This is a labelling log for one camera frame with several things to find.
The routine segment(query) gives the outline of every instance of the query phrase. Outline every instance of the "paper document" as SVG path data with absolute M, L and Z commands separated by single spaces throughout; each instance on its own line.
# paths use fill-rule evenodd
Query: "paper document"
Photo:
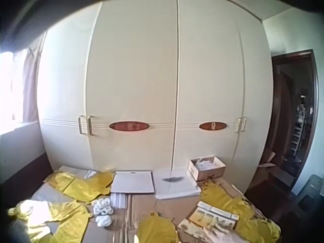
M 153 180 L 158 199 L 199 195 L 201 192 L 186 168 L 153 171 Z

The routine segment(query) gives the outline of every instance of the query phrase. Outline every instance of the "white wall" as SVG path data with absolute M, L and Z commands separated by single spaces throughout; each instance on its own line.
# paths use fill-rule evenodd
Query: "white wall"
M 324 175 L 324 17 L 295 8 L 263 22 L 271 55 L 313 49 L 319 82 L 315 136 L 304 169 L 293 188 L 298 194 L 312 174 Z
M 1 135 L 1 183 L 5 182 L 43 153 L 45 153 L 45 148 L 38 122 L 21 126 Z

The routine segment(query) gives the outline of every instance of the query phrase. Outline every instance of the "wardrobe handle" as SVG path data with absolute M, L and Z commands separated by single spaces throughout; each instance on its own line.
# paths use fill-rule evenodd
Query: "wardrobe handle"
M 242 118 L 240 117 L 239 119 L 237 119 L 237 123 L 236 123 L 236 127 L 235 127 L 236 133 L 239 133 L 239 130 L 241 128 L 241 123 L 242 123 Z
M 247 118 L 243 117 L 242 126 L 241 126 L 241 132 L 245 132 L 246 128 L 247 128 Z
M 92 134 L 91 118 L 92 118 L 92 116 L 89 115 L 89 117 L 88 117 L 88 134 L 92 136 L 93 134 Z
M 79 132 L 80 132 L 80 134 L 84 134 L 84 133 L 82 132 L 81 117 L 83 117 L 83 115 L 80 115 L 80 116 L 78 117 L 77 121 L 78 121 L 78 124 L 79 124 Z

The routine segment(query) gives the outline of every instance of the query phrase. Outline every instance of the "yellow fabric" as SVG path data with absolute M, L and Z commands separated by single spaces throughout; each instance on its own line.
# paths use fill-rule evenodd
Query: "yellow fabric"
M 62 204 L 26 200 L 9 210 L 9 215 L 27 221 L 28 235 L 32 243 L 80 243 L 91 214 L 78 202 Z M 45 222 L 59 221 L 51 235 Z
M 89 203 L 98 195 L 107 195 L 110 188 L 107 186 L 113 181 L 111 172 L 96 173 L 88 179 L 80 179 L 68 172 L 55 172 L 46 182 L 65 195 Z
M 253 243 L 275 243 L 280 237 L 280 227 L 265 217 L 255 214 L 251 205 L 242 197 L 231 198 L 212 181 L 201 186 L 201 201 L 239 215 L 236 232 Z
M 145 217 L 138 226 L 139 243 L 178 243 L 178 233 L 170 219 L 152 213 Z

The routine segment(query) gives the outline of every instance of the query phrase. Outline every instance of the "wardrobe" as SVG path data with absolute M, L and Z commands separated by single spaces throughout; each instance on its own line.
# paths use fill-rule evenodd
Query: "wardrobe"
M 245 192 L 272 86 L 263 25 L 231 2 L 104 1 L 48 30 L 39 121 L 53 169 L 171 170 L 215 155 Z

